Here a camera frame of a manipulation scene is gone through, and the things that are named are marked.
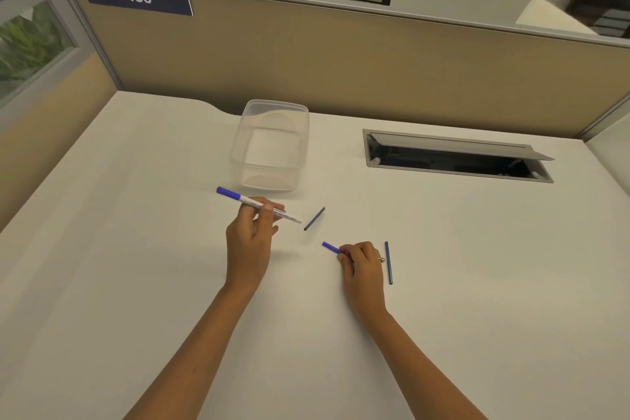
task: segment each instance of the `glass panel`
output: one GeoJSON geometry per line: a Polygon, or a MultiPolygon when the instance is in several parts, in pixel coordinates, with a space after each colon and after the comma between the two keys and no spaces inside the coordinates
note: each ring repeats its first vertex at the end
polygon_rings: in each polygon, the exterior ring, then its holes
{"type": "Polygon", "coordinates": [[[0,24],[0,107],[7,95],[72,46],[46,2],[0,24]]]}

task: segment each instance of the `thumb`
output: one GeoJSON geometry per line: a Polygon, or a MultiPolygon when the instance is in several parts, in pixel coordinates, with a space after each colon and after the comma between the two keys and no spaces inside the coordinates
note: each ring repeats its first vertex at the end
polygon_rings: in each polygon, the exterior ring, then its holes
{"type": "Polygon", "coordinates": [[[271,239],[273,234],[273,206],[263,204],[258,213],[258,225],[255,237],[271,239]]]}
{"type": "Polygon", "coordinates": [[[337,254],[337,259],[342,265],[343,281],[350,282],[354,276],[354,268],[352,268],[352,261],[345,254],[337,254]]]}

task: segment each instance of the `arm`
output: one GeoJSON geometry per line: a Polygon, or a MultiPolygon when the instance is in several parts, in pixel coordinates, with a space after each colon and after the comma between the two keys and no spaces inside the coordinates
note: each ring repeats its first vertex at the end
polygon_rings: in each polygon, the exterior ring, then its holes
{"type": "Polygon", "coordinates": [[[272,235],[278,231],[272,205],[284,209],[256,199],[265,203],[258,219],[254,208],[243,204],[227,227],[225,285],[125,420],[194,420],[199,415],[232,332],[267,270],[272,235]]]}
{"type": "Polygon", "coordinates": [[[337,258],[350,306],[387,361],[416,420],[487,420],[425,356],[387,312],[379,252],[370,242],[346,244],[337,258]]]}

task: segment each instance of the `person's right arm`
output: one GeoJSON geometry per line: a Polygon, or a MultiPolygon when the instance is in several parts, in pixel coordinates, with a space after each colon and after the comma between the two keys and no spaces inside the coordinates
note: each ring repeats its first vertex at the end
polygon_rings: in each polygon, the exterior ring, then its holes
{"type": "Polygon", "coordinates": [[[346,244],[337,258],[358,320],[381,350],[416,420],[487,420],[425,356],[385,307],[381,256],[370,242],[346,244]]]}

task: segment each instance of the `person's left hand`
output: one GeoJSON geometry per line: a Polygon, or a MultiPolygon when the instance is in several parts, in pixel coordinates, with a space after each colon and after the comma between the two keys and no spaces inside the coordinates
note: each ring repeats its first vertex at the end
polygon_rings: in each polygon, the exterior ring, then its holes
{"type": "Polygon", "coordinates": [[[238,216],[225,230],[227,238],[227,274],[225,287],[244,289],[253,294],[269,265],[272,236],[278,232],[273,223],[281,219],[273,209],[284,211],[284,205],[266,198],[252,198],[263,203],[260,212],[242,204],[238,216]]]}

